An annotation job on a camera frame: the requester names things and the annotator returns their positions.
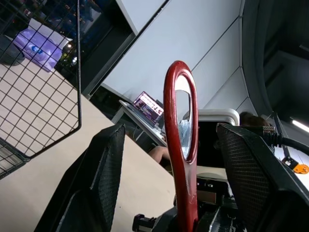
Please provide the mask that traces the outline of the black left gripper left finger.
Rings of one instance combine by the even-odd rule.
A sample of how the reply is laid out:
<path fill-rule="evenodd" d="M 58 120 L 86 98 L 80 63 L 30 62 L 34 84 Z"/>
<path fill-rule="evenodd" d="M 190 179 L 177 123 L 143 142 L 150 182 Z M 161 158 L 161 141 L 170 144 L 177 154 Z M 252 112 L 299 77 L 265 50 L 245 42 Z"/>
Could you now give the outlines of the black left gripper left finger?
<path fill-rule="evenodd" d="M 110 232 L 120 186 L 126 129 L 102 129 L 66 170 L 35 232 Z"/>

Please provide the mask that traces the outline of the long ceiling light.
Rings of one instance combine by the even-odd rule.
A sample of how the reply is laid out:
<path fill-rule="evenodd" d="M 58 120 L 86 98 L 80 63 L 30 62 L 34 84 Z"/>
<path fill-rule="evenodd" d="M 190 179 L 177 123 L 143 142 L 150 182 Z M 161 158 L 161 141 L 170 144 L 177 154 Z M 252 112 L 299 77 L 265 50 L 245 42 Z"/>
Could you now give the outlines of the long ceiling light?
<path fill-rule="evenodd" d="M 295 120 L 294 118 L 291 118 L 291 122 L 294 126 L 296 126 L 296 127 L 300 128 L 301 130 L 309 133 L 309 126 Z"/>

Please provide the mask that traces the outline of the black stand with orange part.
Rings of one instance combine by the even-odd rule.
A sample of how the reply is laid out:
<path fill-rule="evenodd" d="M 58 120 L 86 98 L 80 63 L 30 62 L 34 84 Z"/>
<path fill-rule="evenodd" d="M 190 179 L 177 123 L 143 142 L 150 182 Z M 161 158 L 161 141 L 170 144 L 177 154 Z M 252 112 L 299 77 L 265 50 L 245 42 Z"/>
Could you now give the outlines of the black stand with orange part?
<path fill-rule="evenodd" d="M 283 131 L 282 131 L 283 126 L 280 122 L 278 114 L 273 112 L 273 118 L 275 121 L 278 134 L 283 136 Z M 299 164 L 296 160 L 294 160 L 291 157 L 287 146 L 282 145 L 281 147 L 284 153 L 284 158 L 282 159 L 282 163 L 288 166 L 296 174 L 308 174 L 309 173 L 309 167 L 306 164 Z"/>

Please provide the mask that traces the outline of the seated person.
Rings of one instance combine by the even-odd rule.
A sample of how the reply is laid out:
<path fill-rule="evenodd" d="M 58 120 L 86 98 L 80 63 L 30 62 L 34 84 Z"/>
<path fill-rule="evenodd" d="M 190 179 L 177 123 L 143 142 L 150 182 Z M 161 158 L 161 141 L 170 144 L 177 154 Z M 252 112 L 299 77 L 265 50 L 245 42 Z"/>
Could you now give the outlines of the seated person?
<path fill-rule="evenodd" d="M 270 124 L 262 117 L 255 116 L 252 113 L 246 111 L 240 113 L 239 122 L 241 126 L 252 126 L 252 127 L 270 126 Z M 157 163 L 160 163 L 162 159 L 170 161 L 169 150 L 167 147 L 164 146 L 156 146 L 148 154 Z"/>

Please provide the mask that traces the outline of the grey desk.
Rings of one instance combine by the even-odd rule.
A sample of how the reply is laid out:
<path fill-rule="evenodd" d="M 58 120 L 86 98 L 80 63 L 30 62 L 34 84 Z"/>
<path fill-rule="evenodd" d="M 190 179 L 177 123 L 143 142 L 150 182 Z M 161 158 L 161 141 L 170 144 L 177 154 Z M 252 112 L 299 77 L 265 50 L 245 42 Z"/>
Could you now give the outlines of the grey desk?
<path fill-rule="evenodd" d="M 159 146 L 167 146 L 165 134 L 161 129 L 156 129 L 155 127 L 147 124 L 145 120 L 143 120 L 138 114 L 136 114 L 133 110 L 130 109 L 130 104 L 128 102 L 122 100 L 119 100 L 119 102 L 121 104 L 121 107 L 112 118 L 112 122 L 114 124 L 116 124 L 120 120 L 123 114 L 126 114 L 143 130 L 143 132 L 145 132 Z"/>

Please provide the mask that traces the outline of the dark grey round container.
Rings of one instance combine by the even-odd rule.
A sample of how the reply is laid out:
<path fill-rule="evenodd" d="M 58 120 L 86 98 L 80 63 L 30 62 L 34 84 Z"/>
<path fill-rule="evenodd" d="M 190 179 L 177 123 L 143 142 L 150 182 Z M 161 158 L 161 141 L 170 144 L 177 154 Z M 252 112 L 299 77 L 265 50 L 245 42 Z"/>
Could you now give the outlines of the dark grey round container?
<path fill-rule="evenodd" d="M 23 52 L 5 35 L 0 34 L 0 63 L 17 66 L 25 60 Z"/>

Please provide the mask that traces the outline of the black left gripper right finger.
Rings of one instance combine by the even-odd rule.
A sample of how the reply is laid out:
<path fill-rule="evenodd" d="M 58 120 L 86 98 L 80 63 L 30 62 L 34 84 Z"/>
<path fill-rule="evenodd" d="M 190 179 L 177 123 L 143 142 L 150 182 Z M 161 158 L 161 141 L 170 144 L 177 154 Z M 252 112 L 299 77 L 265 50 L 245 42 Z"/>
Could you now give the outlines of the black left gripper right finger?
<path fill-rule="evenodd" d="M 264 140 L 225 123 L 216 132 L 247 232 L 309 232 L 309 190 Z"/>

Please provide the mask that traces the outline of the red bottle opener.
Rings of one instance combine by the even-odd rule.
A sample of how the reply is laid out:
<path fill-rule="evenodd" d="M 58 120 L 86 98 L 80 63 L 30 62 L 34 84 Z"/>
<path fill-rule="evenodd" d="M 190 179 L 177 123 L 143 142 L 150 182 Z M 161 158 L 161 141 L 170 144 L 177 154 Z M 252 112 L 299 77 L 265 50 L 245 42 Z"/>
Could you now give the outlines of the red bottle opener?
<path fill-rule="evenodd" d="M 189 128 L 182 131 L 188 139 L 181 144 L 177 121 L 176 92 L 184 91 L 189 97 Z M 177 216 L 181 232 L 195 232 L 198 222 L 197 211 L 197 147 L 198 106 L 195 82 L 185 62 L 173 62 L 164 83 L 164 117 L 166 140 L 174 176 Z"/>

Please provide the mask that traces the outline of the purple tissue box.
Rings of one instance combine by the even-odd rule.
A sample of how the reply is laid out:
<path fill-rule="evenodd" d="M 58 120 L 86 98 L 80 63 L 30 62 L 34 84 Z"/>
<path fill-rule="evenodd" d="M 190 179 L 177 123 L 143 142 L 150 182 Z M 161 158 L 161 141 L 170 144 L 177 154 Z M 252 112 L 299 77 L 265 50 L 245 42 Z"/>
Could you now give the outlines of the purple tissue box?
<path fill-rule="evenodd" d="M 35 19 L 28 27 L 20 31 L 13 40 L 25 57 L 33 63 L 51 72 L 62 56 L 63 48 L 72 41 Z"/>

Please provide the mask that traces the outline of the open laptop with purple screen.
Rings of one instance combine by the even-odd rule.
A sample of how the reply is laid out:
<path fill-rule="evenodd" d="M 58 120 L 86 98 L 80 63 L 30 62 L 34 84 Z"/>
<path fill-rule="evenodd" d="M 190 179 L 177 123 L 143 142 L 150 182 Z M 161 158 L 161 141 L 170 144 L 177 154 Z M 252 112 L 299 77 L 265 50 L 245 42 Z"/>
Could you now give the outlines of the open laptop with purple screen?
<path fill-rule="evenodd" d="M 130 109 L 151 127 L 154 127 L 163 116 L 163 108 L 145 91 L 130 105 Z"/>

